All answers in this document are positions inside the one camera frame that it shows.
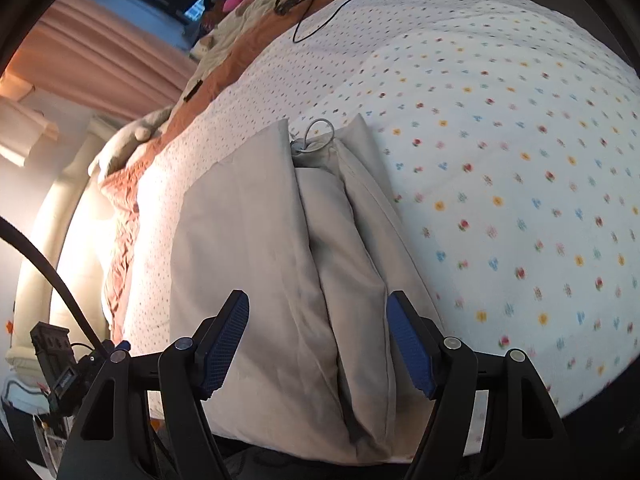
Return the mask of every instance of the pink flower print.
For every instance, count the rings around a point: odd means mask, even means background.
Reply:
[[[498,346],[499,346],[502,350],[504,350],[505,348],[507,348],[507,346],[509,346],[509,345],[510,345],[510,343],[511,343],[511,342],[509,341],[509,336],[507,336],[507,335],[503,335],[503,336],[500,338],[500,341],[498,341]]]

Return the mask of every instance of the pink curtain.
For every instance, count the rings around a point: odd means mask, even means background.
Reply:
[[[196,63],[91,0],[56,0],[7,71],[125,119],[174,104]]]

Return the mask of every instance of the blue gripper pad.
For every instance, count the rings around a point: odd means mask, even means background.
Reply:
[[[218,337],[204,357],[205,372],[200,390],[205,399],[209,399],[213,392],[222,387],[248,321],[249,298],[242,292],[231,307]]]
[[[386,320],[414,386],[431,397],[436,389],[433,362],[395,294],[386,300]]]

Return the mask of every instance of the white floral sheet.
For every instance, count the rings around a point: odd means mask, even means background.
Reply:
[[[634,72],[526,0],[354,0],[303,43],[291,35],[140,181],[134,352],[168,344],[170,251],[190,185],[277,118],[300,131],[359,112],[449,333],[478,351],[525,349],[563,415],[615,378],[638,354]],[[467,452],[479,449],[483,406],[479,396]]]

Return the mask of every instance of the white wall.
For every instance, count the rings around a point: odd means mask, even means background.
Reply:
[[[186,52],[191,47],[182,36],[182,23],[142,0],[93,1],[179,50]]]
[[[60,131],[56,141],[40,137],[23,168],[0,156],[0,216],[29,236],[51,184],[84,142],[93,111],[42,90],[21,103],[43,112]],[[9,371],[4,355],[10,336],[4,326],[13,317],[20,263],[20,254],[0,240],[0,385]]]

